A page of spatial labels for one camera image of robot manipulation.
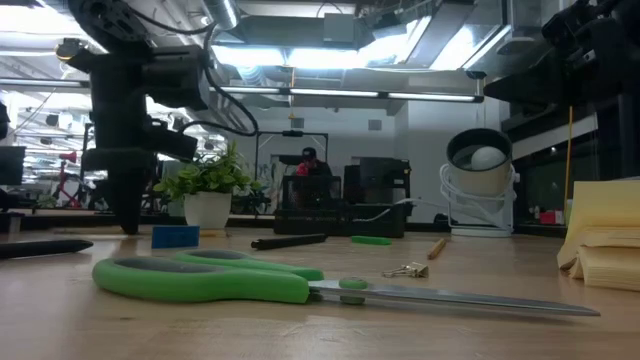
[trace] yellow paper stack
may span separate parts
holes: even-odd
[[[640,181],[576,182],[558,266],[588,286],[640,291]]]

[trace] white wire stand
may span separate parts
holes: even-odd
[[[507,188],[496,197],[476,196],[462,192],[451,183],[448,165],[442,167],[441,192],[448,201],[448,221],[452,235],[490,238],[509,238],[513,233],[513,181],[517,175],[511,171]],[[463,214],[483,222],[477,225],[456,225],[453,213]]]

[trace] wooden table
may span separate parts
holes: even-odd
[[[230,238],[206,239],[202,247],[252,252],[250,241],[269,233],[230,229]],[[52,237],[27,233],[21,240]],[[378,283],[560,301],[594,308],[602,317],[382,302],[353,307],[335,299],[308,305],[154,303],[96,288],[91,269],[105,257],[171,251],[151,251],[148,238],[81,237],[95,246],[79,254],[0,262],[1,359],[637,358],[640,293],[585,288],[560,276],[558,239],[454,238],[430,262],[429,279],[385,279],[380,272],[425,262],[438,234],[413,234],[390,247],[332,238],[255,256],[319,267],[328,279],[352,275]]]

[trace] white ball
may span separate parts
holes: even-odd
[[[506,155],[492,146],[481,147],[471,156],[471,169],[488,170],[504,162]]]

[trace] blue lego brick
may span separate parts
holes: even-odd
[[[152,249],[197,247],[199,242],[199,226],[154,226],[151,232]]]

